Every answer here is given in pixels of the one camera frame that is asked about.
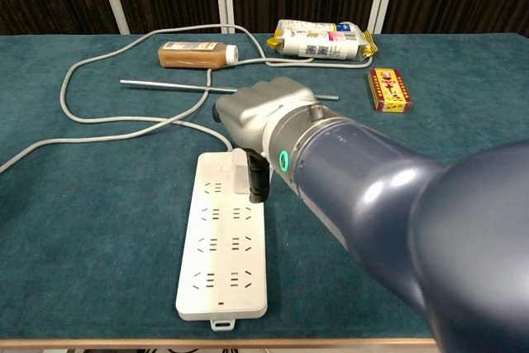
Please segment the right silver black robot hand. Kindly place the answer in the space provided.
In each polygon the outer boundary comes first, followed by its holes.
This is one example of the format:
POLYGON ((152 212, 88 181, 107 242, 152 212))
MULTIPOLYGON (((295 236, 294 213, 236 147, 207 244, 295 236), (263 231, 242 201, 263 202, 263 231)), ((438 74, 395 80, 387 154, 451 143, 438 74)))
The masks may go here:
POLYGON ((246 153, 250 201, 262 203, 269 196, 269 135, 280 119, 295 108, 315 103, 310 88, 286 77, 261 81, 220 97, 212 106, 234 143, 246 153))

